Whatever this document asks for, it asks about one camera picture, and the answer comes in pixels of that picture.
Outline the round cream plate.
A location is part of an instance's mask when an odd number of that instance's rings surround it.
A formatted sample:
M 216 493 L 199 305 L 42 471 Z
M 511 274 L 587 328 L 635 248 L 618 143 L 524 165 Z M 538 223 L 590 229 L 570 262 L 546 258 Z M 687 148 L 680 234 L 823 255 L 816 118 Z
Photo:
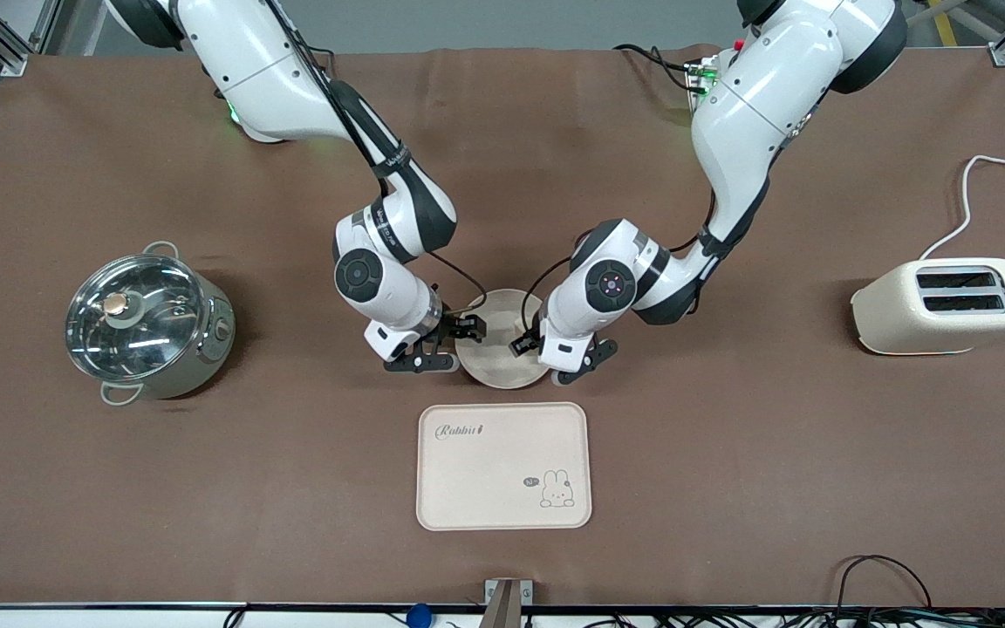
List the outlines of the round cream plate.
M 523 290 L 490 291 L 487 302 L 472 311 L 486 322 L 486 337 L 478 343 L 471 339 L 455 341 L 463 370 L 483 385 L 502 390 L 525 388 L 541 380 L 548 367 L 539 363 L 537 352 L 515 357 L 509 348 L 511 341 L 525 333 L 519 309 L 524 309 L 527 322 L 531 322 L 541 305 L 541 298 L 528 297 Z

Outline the metal table bracket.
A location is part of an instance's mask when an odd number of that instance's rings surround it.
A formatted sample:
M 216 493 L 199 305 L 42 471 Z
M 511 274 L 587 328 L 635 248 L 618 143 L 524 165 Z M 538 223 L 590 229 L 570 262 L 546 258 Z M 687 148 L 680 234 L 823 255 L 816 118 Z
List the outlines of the metal table bracket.
M 531 579 L 488 579 L 485 611 L 479 628 L 534 628 L 530 609 L 534 605 L 534 581 Z

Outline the white two-slot toaster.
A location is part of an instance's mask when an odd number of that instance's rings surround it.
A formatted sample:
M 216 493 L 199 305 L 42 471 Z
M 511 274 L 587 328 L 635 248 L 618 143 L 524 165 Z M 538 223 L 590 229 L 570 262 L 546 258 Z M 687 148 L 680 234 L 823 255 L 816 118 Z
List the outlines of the white two-slot toaster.
M 902 263 L 851 297 L 858 341 L 897 357 L 956 355 L 1005 337 L 1005 258 Z

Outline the glass pot lid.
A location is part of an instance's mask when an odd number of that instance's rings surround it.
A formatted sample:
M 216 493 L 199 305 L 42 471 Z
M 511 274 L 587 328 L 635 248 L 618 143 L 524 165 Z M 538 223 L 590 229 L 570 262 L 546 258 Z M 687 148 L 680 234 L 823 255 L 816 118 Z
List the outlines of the glass pot lid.
M 199 279 L 179 259 L 140 253 L 111 261 L 69 301 L 69 358 L 97 380 L 146 378 L 193 344 L 204 301 Z

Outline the steel cooking pot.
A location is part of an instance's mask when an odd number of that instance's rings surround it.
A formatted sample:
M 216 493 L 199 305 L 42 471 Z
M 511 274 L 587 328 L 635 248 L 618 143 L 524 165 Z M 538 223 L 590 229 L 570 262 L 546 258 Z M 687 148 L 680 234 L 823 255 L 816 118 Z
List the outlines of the steel cooking pot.
M 182 259 L 178 246 L 168 240 L 157 240 L 143 248 L 140 253 L 157 253 Z M 140 399 L 172 399 L 206 385 L 221 369 L 231 353 L 236 339 L 236 315 L 230 298 L 198 271 L 192 270 L 203 288 L 204 301 L 198 334 L 193 344 L 184 351 L 172 365 L 160 372 L 131 382 L 99 382 L 99 396 L 109 406 L 131 405 Z

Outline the brown table cloth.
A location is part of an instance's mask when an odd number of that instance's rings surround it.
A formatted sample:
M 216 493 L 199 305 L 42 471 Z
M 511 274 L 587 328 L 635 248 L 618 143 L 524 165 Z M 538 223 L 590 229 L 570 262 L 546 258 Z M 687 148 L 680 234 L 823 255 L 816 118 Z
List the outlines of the brown table cloth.
M 0 603 L 434 601 L 527 577 L 548 604 L 826 604 L 857 554 L 942 605 L 1005 605 L 1005 337 L 890 358 L 855 290 L 960 222 L 962 163 L 1005 156 L 1005 69 L 909 49 L 832 94 L 753 227 L 671 326 L 623 317 L 571 386 L 384 371 L 332 281 L 378 183 L 352 144 L 262 146 L 198 61 L 39 57 L 0 83 Z M 1005 167 L 974 167 L 946 256 L 1005 258 Z M 236 307 L 195 396 L 100 402 L 67 355 L 87 276 L 171 240 Z M 593 508 L 563 531 L 436 533 L 416 427 L 439 403 L 570 401 Z

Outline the cream rabbit print tray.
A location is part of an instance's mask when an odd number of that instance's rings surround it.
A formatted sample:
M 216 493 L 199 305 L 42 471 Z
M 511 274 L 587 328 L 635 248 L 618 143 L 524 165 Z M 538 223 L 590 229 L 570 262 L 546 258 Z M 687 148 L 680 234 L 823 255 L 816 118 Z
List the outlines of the cream rabbit print tray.
M 436 405 L 418 433 L 416 518 L 427 531 L 589 522 L 589 429 L 576 403 Z

